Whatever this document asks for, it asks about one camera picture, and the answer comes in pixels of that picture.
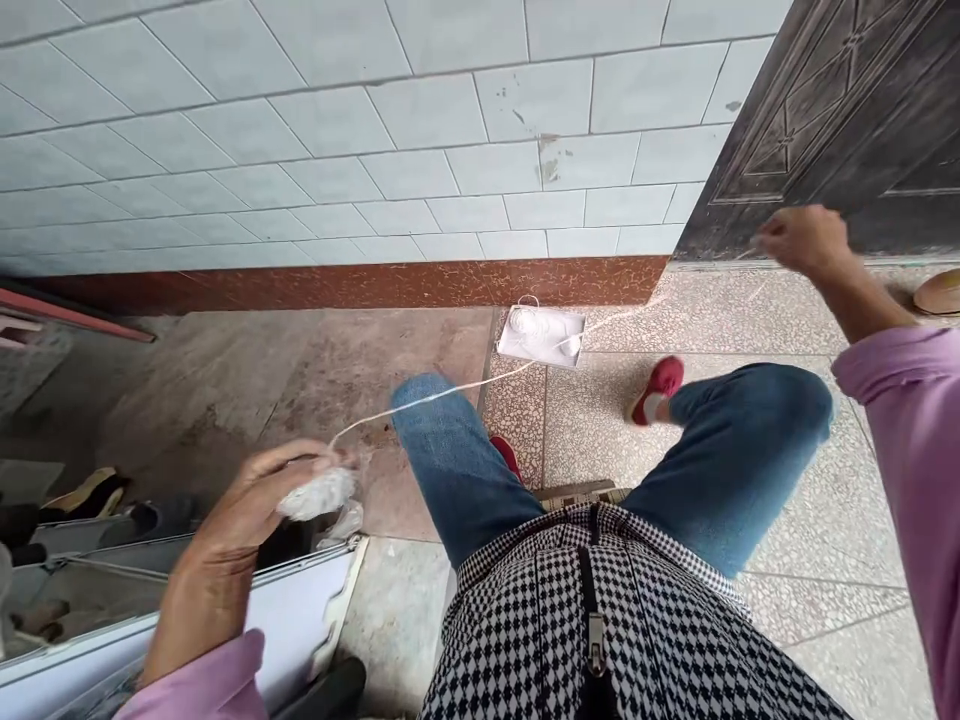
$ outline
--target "red shoe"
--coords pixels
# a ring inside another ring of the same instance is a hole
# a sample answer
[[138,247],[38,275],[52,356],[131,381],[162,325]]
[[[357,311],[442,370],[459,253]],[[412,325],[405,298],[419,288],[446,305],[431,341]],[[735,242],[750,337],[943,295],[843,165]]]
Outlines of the red shoe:
[[507,442],[507,439],[500,435],[491,435],[490,444],[503,457],[507,467],[510,468],[510,472],[517,476],[517,480],[523,482],[523,478],[520,477],[520,465],[517,464],[517,454],[513,451],[513,446]]
[[668,355],[653,367],[647,387],[637,400],[630,406],[627,413],[627,422],[646,427],[650,423],[643,413],[643,403],[652,393],[660,393],[666,397],[673,397],[683,384],[683,360],[676,355]]

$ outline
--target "tiled floor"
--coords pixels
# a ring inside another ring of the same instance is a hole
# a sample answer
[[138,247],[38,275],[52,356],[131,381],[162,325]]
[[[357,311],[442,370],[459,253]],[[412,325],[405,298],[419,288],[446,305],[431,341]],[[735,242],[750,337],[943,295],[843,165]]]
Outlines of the tiled floor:
[[[912,292],[941,269],[876,274]],[[846,341],[819,296],[792,273],[747,270],[668,272],[656,297],[663,300],[587,335],[576,370],[550,367],[490,385],[484,421],[518,445],[521,471],[543,487],[600,479],[634,487],[680,436],[676,428],[623,422],[658,358],[681,354],[690,380],[758,361],[817,373],[834,395],[831,438],[739,584],[760,629],[854,717],[932,718],[866,417],[830,373]],[[589,328],[625,309],[580,310]],[[510,362],[491,363],[491,374]]]
[[[909,290],[932,272],[878,274]],[[679,435],[622,420],[658,357],[682,354],[691,379],[758,360],[816,372],[834,393],[831,439],[741,588],[758,626],[854,717],[931,718],[866,421],[830,375],[845,347],[832,317],[806,281],[774,270],[672,271],[657,297],[588,335],[578,369],[534,366],[474,390],[488,429],[514,443],[531,488],[601,478],[632,487]],[[583,312],[589,327],[621,310]],[[490,308],[200,313],[143,321],[159,336],[149,346],[79,333],[0,436],[0,457],[65,463],[54,492],[115,464],[136,497],[187,491],[209,507],[247,454],[298,435],[329,439],[386,409],[412,374],[464,383],[517,367],[490,352],[503,319]],[[383,539],[367,551],[342,647],[367,662],[371,712],[415,710],[449,565],[390,423],[343,444],[361,451],[364,529]]]

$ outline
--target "knee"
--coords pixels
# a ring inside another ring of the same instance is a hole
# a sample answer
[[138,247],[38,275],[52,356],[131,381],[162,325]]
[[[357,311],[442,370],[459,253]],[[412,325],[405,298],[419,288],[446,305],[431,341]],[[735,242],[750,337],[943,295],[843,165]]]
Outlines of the knee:
[[751,415],[767,427],[792,428],[825,440],[833,420],[833,396],[814,373],[793,365],[764,363],[742,369],[739,388]]
[[400,387],[394,390],[390,405],[393,408],[398,408],[401,405],[422,400],[452,387],[450,381],[438,373],[414,375],[412,378],[404,380]]

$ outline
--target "black and white checkered fabric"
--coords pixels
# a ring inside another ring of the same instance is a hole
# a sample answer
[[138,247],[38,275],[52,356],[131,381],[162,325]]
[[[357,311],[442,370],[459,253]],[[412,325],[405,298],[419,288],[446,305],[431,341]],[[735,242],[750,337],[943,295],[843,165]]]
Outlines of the black and white checkered fabric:
[[[533,520],[463,564],[420,717],[577,715],[589,510]],[[601,504],[598,520],[590,564],[619,717],[848,717],[753,628],[716,570],[619,507]]]

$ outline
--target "leg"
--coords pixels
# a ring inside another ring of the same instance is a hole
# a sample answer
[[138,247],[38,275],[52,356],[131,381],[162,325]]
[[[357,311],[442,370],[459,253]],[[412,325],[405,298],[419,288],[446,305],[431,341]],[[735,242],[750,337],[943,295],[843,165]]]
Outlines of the leg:
[[762,363],[667,402],[683,436],[622,506],[732,578],[829,436],[833,400],[813,373]]
[[[440,375],[418,375],[397,388],[393,406],[450,387]],[[454,568],[491,540],[543,514],[461,393],[401,410],[393,426]]]

